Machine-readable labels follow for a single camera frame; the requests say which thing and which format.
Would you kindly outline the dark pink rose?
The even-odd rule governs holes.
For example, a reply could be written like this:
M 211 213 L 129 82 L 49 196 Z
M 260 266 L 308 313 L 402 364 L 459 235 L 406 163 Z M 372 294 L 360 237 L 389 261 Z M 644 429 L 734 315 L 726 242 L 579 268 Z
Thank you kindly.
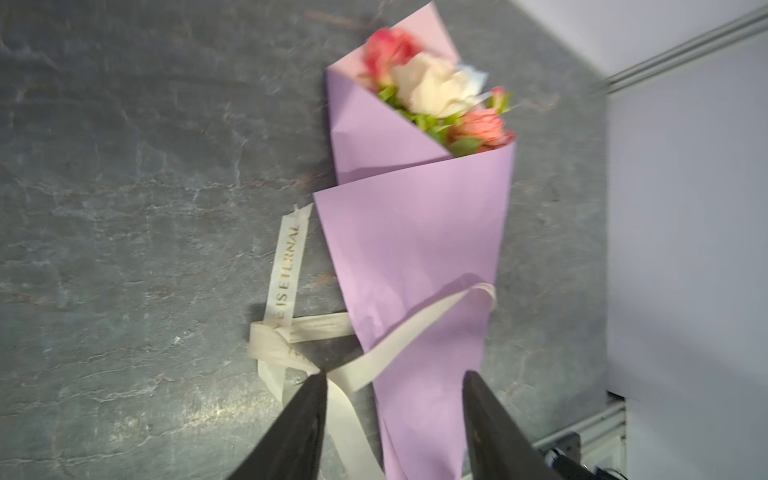
M 388 87 L 393 83 L 392 70 L 423 50 L 421 42 L 401 28 L 380 29 L 364 45 L 366 74 L 378 88 Z

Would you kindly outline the white rose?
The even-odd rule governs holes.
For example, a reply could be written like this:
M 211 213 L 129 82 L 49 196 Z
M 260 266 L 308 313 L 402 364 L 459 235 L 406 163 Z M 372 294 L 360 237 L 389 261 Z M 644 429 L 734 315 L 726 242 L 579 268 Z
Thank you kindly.
M 483 93 L 483 89 L 488 80 L 487 72 L 477 70 L 471 65 L 459 64 L 458 72 L 463 75 L 464 86 L 462 87 L 462 97 L 478 97 Z

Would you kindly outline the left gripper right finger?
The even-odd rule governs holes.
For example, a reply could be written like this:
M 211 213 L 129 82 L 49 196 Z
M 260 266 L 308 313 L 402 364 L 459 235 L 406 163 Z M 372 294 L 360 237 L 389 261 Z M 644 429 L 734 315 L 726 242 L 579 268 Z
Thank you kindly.
M 472 477 L 479 480 L 558 480 L 476 371 L 462 384 Z

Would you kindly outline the pink spray rose stem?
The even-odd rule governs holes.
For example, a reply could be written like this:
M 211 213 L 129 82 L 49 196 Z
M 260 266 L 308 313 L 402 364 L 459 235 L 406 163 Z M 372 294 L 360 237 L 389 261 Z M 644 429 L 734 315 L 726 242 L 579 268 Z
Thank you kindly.
M 509 111 L 510 93 L 502 87 L 493 88 L 486 100 L 450 126 L 448 151 L 454 157 L 462 157 L 513 143 L 517 135 L 502 118 Z

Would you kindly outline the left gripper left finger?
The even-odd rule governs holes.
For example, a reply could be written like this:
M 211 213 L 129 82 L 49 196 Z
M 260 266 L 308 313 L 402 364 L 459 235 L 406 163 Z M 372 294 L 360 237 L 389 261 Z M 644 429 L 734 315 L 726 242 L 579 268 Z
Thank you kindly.
M 309 376 L 230 480 L 316 480 L 328 406 L 328 382 Z

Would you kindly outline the cream rose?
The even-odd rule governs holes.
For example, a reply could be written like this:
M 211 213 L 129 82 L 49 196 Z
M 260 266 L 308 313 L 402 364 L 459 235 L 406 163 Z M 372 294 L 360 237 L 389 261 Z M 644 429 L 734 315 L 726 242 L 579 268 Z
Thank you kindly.
M 457 66 L 442 57 L 422 52 L 406 65 L 392 70 L 397 97 L 411 113 L 446 118 L 464 114 L 478 103 L 478 97 L 462 97 L 463 75 Z

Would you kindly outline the cream printed ribbon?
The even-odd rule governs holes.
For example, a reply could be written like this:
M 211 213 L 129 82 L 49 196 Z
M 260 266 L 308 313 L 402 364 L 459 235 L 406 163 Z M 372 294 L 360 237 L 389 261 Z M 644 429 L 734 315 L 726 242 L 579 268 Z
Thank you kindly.
M 250 325 L 249 357 L 258 361 L 258 375 L 282 406 L 287 368 L 317 374 L 320 368 L 294 348 L 296 343 L 333 339 L 353 334 L 347 313 L 292 318 L 301 264 L 313 206 L 308 204 L 282 217 L 268 288 L 264 319 Z M 496 307 L 495 287 L 475 283 L 452 295 L 427 304 L 406 319 L 370 352 L 332 370 L 320 382 L 327 389 L 320 398 L 321 411 L 338 455 L 351 479 L 384 479 L 385 471 L 366 439 L 350 395 L 379 377 L 428 328 L 446 318 L 465 298 L 474 293 L 487 296 L 489 308 Z

